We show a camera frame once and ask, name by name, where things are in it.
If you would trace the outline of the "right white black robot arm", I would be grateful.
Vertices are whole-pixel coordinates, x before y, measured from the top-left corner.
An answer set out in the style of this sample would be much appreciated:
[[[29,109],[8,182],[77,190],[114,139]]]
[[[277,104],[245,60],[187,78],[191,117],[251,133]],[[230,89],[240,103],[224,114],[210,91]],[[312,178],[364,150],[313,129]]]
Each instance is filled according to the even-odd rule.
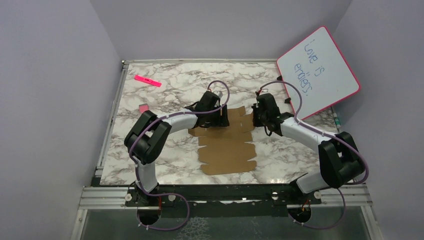
[[[281,113],[270,93],[258,95],[251,108],[253,125],[263,127],[268,136],[293,139],[318,154],[319,170],[291,182],[288,196],[292,202],[300,204],[314,191],[337,189],[366,171],[349,133],[327,133],[297,120],[292,113]]]

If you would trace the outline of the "brown cardboard box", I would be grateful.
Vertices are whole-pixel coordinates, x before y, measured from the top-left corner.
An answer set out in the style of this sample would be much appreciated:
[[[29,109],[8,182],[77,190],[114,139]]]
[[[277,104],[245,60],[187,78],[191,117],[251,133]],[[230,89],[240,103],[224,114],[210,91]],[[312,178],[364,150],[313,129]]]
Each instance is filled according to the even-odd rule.
[[[196,127],[188,133],[198,138],[198,160],[206,175],[224,175],[253,171],[257,162],[252,143],[253,115],[240,106],[227,111],[229,126]]]

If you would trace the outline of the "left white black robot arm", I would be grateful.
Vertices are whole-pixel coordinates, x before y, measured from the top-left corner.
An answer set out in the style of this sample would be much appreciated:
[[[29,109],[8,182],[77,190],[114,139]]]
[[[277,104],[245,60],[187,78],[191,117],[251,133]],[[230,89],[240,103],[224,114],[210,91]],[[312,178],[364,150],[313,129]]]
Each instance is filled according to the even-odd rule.
[[[144,205],[157,200],[155,161],[170,134],[194,128],[228,127],[228,109],[221,104],[221,91],[207,90],[199,101],[180,112],[158,116],[147,110],[141,114],[124,139],[130,159],[135,164],[138,199]]]

